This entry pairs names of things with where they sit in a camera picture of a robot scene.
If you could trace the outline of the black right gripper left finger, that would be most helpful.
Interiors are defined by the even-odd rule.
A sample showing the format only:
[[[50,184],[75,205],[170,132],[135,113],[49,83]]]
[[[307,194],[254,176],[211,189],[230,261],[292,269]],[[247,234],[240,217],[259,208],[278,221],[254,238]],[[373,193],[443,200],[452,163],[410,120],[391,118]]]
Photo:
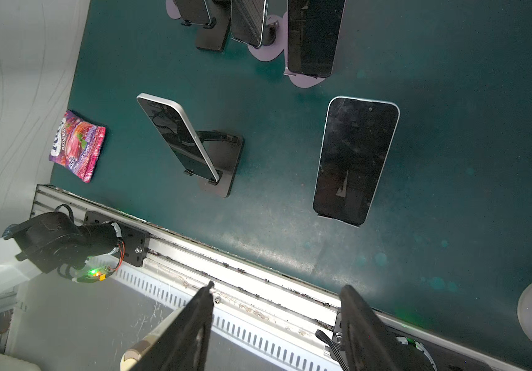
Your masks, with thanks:
[[[213,287],[211,281],[193,296],[132,369],[205,369],[213,321]]]

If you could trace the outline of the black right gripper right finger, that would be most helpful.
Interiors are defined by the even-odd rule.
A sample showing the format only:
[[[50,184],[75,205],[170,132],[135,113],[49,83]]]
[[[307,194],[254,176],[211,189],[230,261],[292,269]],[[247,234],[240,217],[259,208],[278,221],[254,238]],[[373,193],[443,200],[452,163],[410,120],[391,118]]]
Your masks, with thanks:
[[[349,370],[432,370],[429,358],[401,343],[350,285],[340,291],[342,333]]]

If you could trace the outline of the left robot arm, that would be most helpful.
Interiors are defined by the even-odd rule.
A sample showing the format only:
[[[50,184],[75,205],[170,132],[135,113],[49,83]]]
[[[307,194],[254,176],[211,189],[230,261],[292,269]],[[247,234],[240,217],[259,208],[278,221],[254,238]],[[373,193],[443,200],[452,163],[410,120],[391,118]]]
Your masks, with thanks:
[[[76,224],[67,204],[12,224],[0,237],[0,296],[64,265],[80,269],[91,257],[124,255],[124,236],[115,220]]]

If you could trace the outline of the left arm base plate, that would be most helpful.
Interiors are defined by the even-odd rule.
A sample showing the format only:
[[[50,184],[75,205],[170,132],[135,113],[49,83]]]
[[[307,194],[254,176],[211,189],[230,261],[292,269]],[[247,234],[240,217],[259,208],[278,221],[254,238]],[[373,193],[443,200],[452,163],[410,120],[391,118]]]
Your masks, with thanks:
[[[117,254],[125,263],[142,267],[151,238],[148,232],[96,211],[85,213],[83,228],[93,244],[93,256]]]

